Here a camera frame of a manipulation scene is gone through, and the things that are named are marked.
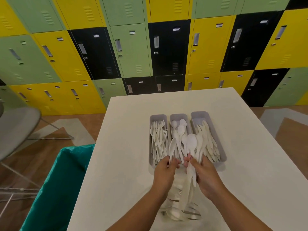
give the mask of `chair seat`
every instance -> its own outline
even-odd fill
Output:
[[[41,118],[38,109],[23,107],[0,117],[0,161],[12,154],[37,127]]]

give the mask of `white table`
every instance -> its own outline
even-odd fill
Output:
[[[68,231],[104,231],[151,186],[149,117],[209,112],[227,161],[226,187],[273,230],[307,230],[308,181],[233,88],[112,97]],[[152,230],[229,230],[196,192],[203,221],[163,223]]]

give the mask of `person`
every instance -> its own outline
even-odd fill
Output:
[[[184,160],[185,167],[188,166],[188,162],[195,167],[200,190],[217,207],[231,231],[271,230],[225,187],[214,165],[207,157],[203,157],[201,164],[190,154]],[[169,156],[164,157],[155,168],[154,180],[149,192],[107,231],[150,230],[160,206],[167,199],[175,170],[180,167],[179,163],[178,159],[173,158],[168,166]]]

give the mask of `green trash bag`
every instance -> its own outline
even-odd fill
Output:
[[[20,231],[65,231],[95,144],[60,150]]]

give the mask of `wall of lockers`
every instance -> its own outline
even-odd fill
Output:
[[[0,0],[0,22],[6,110],[221,87],[251,107],[308,104],[308,0]]]

